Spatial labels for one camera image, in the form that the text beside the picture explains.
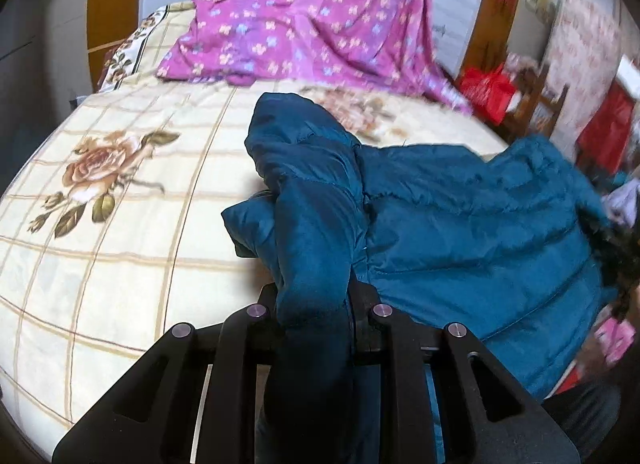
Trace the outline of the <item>pink floral quilt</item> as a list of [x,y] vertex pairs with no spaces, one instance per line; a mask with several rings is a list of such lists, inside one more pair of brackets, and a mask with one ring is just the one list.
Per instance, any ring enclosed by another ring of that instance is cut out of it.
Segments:
[[551,143],[576,158],[578,136],[600,108],[620,62],[620,25],[593,0],[559,0],[544,63],[548,86],[567,88]]

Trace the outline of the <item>red gift bag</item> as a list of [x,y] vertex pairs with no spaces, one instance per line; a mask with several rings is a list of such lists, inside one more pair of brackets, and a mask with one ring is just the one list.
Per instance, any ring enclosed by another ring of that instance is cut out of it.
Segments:
[[459,78],[459,90],[471,102],[475,114],[492,125],[502,123],[516,93],[503,64],[490,71],[465,69]]

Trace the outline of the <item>teal blue puffer jacket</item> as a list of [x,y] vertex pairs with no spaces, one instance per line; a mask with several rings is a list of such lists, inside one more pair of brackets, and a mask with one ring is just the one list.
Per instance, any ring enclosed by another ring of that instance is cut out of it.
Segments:
[[464,323],[582,458],[613,428],[610,385],[552,388],[614,292],[587,224],[588,179],[547,139],[485,161],[450,145],[374,148],[311,100],[258,99],[245,142],[266,189],[222,214],[241,256],[269,269],[284,348],[259,422],[263,463],[373,463],[375,369],[354,369],[348,284],[422,325]]

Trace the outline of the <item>purple floral cloth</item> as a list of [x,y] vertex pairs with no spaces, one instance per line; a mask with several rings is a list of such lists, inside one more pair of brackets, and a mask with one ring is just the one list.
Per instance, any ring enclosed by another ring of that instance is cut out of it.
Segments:
[[299,80],[469,102],[436,62],[432,0],[194,0],[157,67],[167,81]]

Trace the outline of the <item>cream floral checked bed sheet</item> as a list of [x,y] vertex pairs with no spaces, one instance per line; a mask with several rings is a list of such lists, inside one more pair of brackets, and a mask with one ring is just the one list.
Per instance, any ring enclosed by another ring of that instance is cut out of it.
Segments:
[[1,200],[1,400],[42,458],[164,332],[206,327],[269,279],[221,214],[262,188],[244,140],[257,100],[293,93],[362,111],[372,146],[506,146],[422,99],[300,81],[163,82],[191,3],[157,9],[116,45],[100,90],[40,146]]

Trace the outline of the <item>wooden chair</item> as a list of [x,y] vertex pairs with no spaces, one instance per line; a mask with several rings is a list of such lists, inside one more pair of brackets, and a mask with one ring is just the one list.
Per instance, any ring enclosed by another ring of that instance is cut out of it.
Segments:
[[520,100],[512,110],[506,111],[498,126],[498,135],[507,143],[529,135],[551,138],[570,85],[565,84],[562,91],[555,93],[547,85],[549,72],[550,64],[545,62],[538,71],[527,68],[515,76],[514,95]]

